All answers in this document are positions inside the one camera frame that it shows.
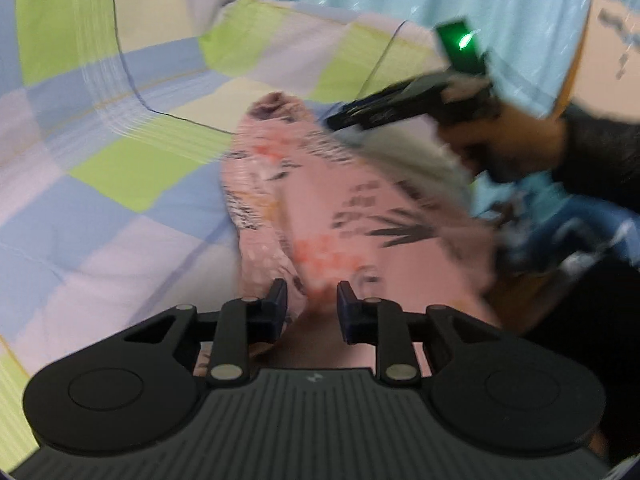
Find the person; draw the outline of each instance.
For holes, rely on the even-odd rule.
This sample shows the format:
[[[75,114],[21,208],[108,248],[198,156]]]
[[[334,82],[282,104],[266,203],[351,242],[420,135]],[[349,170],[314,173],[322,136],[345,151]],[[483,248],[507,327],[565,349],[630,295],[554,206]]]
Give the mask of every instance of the person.
[[[550,171],[573,194],[640,212],[640,124],[566,113],[537,119],[504,104],[495,119],[441,128],[439,136],[474,174],[470,155],[484,145],[514,174]],[[524,337],[590,368],[607,406],[600,429],[609,458],[640,452],[640,272],[604,258]]]

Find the green light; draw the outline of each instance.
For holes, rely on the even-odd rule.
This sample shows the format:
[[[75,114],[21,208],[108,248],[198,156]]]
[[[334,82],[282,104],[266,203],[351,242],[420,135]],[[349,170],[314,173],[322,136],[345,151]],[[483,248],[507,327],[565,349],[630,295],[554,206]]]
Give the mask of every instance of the green light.
[[[462,50],[463,48],[465,48],[469,43],[471,43],[471,40],[473,39],[474,34],[472,32],[465,34],[464,36],[462,36],[462,39],[460,40],[460,43],[458,43],[458,46],[460,47],[460,50]]]

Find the bed sheet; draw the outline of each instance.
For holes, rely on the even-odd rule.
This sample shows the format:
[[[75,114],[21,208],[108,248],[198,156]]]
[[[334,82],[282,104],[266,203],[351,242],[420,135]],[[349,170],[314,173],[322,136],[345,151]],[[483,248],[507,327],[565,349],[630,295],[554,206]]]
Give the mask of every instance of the bed sheet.
[[[439,68],[433,35],[275,0],[0,0],[0,468],[33,373],[236,294],[219,158],[251,102],[317,110]]]

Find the beige square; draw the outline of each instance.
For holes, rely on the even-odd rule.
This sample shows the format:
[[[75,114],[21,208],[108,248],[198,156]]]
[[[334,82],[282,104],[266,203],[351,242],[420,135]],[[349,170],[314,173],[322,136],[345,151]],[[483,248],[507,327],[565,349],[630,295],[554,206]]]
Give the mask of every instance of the beige square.
[[[124,52],[194,35],[186,0],[116,0],[116,15]]]
[[[622,32],[617,31],[613,23],[622,23]],[[629,47],[623,41],[628,33],[640,34],[640,14],[616,0],[591,1],[587,37],[572,99],[596,115],[638,121],[640,52],[637,46]],[[618,78],[623,54],[628,57],[624,72]]]
[[[173,115],[235,132],[242,116],[258,99],[277,88],[244,77],[224,83],[213,94],[171,110]]]

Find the white logo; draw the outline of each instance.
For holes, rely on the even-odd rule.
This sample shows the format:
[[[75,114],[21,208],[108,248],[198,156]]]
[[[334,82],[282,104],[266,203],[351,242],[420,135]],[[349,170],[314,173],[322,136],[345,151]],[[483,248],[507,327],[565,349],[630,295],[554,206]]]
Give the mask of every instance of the white logo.
[[[324,379],[324,376],[318,373],[306,376],[306,380],[309,381],[310,383],[317,383],[318,381],[322,381],[322,379]]]

